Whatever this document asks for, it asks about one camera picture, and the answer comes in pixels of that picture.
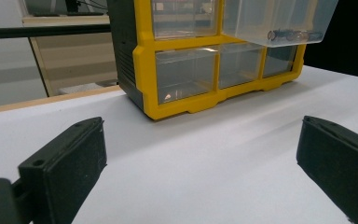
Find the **yellow storage organizer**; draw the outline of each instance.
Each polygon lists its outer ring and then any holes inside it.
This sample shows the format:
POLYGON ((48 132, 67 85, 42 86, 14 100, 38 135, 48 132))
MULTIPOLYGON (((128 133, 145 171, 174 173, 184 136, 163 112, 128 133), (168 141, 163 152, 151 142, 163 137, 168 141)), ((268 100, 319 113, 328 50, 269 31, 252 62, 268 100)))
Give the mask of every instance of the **yellow storage organizer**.
POLYGON ((225 34, 236 1, 108 0, 119 85, 148 117, 195 113, 300 75, 305 44, 269 48, 225 34))

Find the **yellow plastic frame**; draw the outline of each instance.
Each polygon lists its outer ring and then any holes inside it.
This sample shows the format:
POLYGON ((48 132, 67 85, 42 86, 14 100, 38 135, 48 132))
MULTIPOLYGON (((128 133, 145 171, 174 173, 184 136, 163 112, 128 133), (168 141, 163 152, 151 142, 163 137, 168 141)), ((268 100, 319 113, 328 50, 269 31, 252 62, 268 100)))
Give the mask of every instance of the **yellow plastic frame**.
POLYGON ((218 62, 220 56, 216 55, 212 91, 159 105, 156 74, 157 51, 198 48, 202 46, 239 43, 244 41, 222 34, 224 0, 220 0, 218 3, 216 22, 217 35, 185 39, 155 40, 151 5, 152 4, 148 0, 134 0, 138 46, 132 53, 136 87, 143 94, 144 112, 151 119, 162 119, 183 112, 196 113, 201 110, 212 108, 229 97, 249 91, 269 91, 280 87, 285 82, 298 78, 301 73, 306 45, 297 47, 292 71, 265 78, 263 78, 263 72, 267 48, 263 48, 260 63, 261 67, 259 69, 257 80, 220 90, 218 88, 218 62))

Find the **clear plastic drawer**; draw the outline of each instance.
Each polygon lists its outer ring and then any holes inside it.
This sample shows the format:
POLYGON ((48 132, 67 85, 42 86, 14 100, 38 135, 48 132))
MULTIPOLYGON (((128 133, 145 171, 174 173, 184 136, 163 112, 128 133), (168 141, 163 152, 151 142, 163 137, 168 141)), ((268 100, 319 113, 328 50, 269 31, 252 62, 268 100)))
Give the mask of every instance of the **clear plastic drawer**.
POLYGON ((217 46, 156 53, 158 103, 211 91, 217 46))
POLYGON ((223 32, 268 47, 321 42, 338 0, 226 0, 223 32))
POLYGON ((262 48, 251 43, 222 45, 219 88, 224 89, 256 80, 260 70, 262 48))
POLYGON ((297 46, 268 48, 263 77, 272 77, 292 71, 297 46))
POLYGON ((155 39, 216 35, 219 0, 152 0, 155 39))

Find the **white table surface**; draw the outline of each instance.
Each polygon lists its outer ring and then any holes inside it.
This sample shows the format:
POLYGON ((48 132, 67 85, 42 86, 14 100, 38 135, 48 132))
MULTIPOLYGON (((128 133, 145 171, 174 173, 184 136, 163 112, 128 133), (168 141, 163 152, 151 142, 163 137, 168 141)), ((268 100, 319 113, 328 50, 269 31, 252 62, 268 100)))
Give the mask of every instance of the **white table surface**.
POLYGON ((161 121, 123 91, 0 112, 0 177, 102 117, 108 165, 74 223, 349 223, 296 164, 305 115, 358 133, 358 77, 304 66, 279 89, 161 121))

